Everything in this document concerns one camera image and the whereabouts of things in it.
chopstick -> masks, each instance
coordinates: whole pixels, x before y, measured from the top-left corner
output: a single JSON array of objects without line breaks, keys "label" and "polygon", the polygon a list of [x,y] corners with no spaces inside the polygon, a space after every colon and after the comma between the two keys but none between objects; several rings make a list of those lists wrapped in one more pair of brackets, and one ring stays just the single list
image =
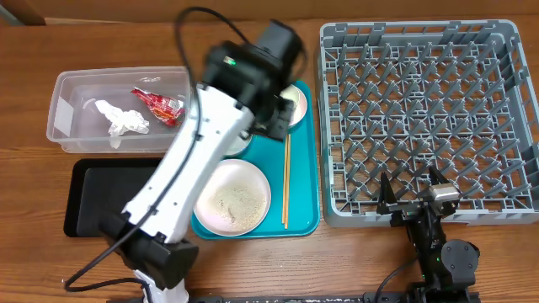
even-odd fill
[{"label": "chopstick", "polygon": [[285,229],[288,229],[288,213],[289,213],[289,204],[290,204],[290,169],[291,169],[291,135],[286,136],[285,144],[285,186],[284,186],[284,195],[285,199],[283,200],[283,214],[284,214],[284,224]]}]

bowl of rice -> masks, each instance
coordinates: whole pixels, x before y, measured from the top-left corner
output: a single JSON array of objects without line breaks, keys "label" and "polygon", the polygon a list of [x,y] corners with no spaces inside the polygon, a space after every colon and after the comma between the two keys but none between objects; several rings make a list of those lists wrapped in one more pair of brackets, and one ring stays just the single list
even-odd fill
[{"label": "bowl of rice", "polygon": [[270,203],[270,183],[264,174],[249,162],[228,159],[217,164],[194,213],[208,231],[236,237],[260,225]]}]

black tray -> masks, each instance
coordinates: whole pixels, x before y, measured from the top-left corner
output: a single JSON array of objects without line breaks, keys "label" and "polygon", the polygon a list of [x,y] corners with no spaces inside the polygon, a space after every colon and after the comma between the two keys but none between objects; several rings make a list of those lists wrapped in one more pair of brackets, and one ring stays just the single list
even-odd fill
[{"label": "black tray", "polygon": [[161,158],[82,159],[73,166],[64,232],[99,237],[103,210],[120,213],[152,176]]}]

wooden chopsticks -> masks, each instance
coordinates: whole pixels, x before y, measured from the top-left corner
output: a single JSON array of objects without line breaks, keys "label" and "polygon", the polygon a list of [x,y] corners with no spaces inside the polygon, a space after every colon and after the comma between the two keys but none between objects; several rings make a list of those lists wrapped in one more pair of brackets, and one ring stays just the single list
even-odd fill
[{"label": "wooden chopsticks", "polygon": [[285,141],[285,177],[283,182],[283,216],[282,224],[288,229],[288,204],[290,200],[290,158],[291,158],[291,135],[286,136]]}]

crumpled white tissue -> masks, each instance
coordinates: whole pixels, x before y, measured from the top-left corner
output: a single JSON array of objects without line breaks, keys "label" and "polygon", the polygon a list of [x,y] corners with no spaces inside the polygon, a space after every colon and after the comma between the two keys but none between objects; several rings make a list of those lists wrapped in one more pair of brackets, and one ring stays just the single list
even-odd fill
[{"label": "crumpled white tissue", "polygon": [[125,112],[110,105],[105,100],[95,101],[95,106],[112,123],[109,128],[109,134],[111,136],[110,146],[114,149],[118,149],[121,143],[121,139],[116,137],[123,135],[127,131],[132,130],[141,134],[147,134],[150,131],[150,122],[144,120],[142,114],[136,110]]}]

